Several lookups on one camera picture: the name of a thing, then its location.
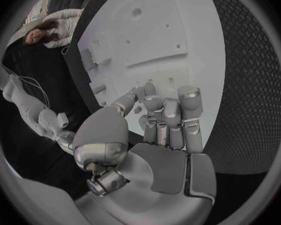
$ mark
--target wire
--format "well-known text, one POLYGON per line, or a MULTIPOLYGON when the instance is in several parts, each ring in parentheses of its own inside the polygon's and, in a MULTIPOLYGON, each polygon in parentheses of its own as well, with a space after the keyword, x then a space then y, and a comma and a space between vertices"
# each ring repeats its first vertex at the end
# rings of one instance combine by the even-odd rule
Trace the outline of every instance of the wire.
POLYGON ((32 77, 29 77, 29 76, 19 76, 17 75, 14 71, 12 71, 11 69, 9 69, 8 67, 6 67, 5 65, 1 64, 1 66, 6 70, 6 72, 8 72, 9 74, 13 74, 15 76, 17 76, 21 81, 23 81, 24 83, 27 83, 29 85, 32 85, 38 89, 41 90, 42 92, 42 95, 43 95, 43 98, 44 98, 44 101, 45 101, 45 105, 47 106, 48 109, 50 109, 50 101, 49 101, 49 98, 46 94, 46 92, 44 91, 44 89, 42 88, 42 86, 40 85, 40 83, 32 78, 32 77))

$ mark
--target hair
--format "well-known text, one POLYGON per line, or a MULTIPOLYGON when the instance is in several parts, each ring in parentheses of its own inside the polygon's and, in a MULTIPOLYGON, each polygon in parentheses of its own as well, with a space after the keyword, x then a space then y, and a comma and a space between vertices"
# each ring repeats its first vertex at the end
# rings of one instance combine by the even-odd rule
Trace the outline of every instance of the hair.
POLYGON ((59 35, 57 33, 52 33, 48 36, 43 37, 41 40, 39 40, 37 43, 34 44, 27 44, 26 43, 26 38, 28 36, 28 34, 33 31, 34 29, 40 29, 40 30, 50 30, 53 28, 57 28, 59 25, 58 21, 55 19, 48 19, 38 25, 36 25, 34 28, 30 29, 26 35, 23 37, 23 44, 24 45, 34 45, 34 44, 46 44, 50 41, 54 41, 54 40, 58 40, 59 39, 59 35))

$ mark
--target perforated black panel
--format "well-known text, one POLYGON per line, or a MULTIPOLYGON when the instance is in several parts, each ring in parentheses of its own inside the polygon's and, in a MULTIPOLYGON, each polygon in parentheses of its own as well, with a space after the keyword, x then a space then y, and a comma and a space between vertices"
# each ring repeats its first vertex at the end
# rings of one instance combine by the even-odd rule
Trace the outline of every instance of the perforated black panel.
POLYGON ((226 53, 222 101, 205 152, 219 173, 266 172, 281 141, 281 68, 262 26, 239 0, 213 0, 226 53))

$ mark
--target white jacket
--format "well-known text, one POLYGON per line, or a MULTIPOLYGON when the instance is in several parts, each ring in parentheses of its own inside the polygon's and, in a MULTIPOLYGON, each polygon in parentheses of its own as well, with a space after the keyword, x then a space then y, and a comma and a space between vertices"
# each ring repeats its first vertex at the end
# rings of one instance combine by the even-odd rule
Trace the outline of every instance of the white jacket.
POLYGON ((68 45, 72 40, 73 33, 82 11, 82 9, 64 9, 46 16, 42 20, 43 22, 49 19, 58 21, 58 27, 52 28, 48 30, 48 32, 49 34, 58 34, 59 40, 53 40, 44 43, 44 45, 49 49, 68 45))

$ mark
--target woman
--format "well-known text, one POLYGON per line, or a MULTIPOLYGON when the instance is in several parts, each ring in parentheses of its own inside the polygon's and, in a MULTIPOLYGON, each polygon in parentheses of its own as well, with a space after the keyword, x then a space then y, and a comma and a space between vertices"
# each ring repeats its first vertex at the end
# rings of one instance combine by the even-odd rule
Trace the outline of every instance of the woman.
POLYGON ((49 49, 68 45, 82 12, 83 9, 64 9, 46 16, 27 32, 24 44, 44 44, 49 49))

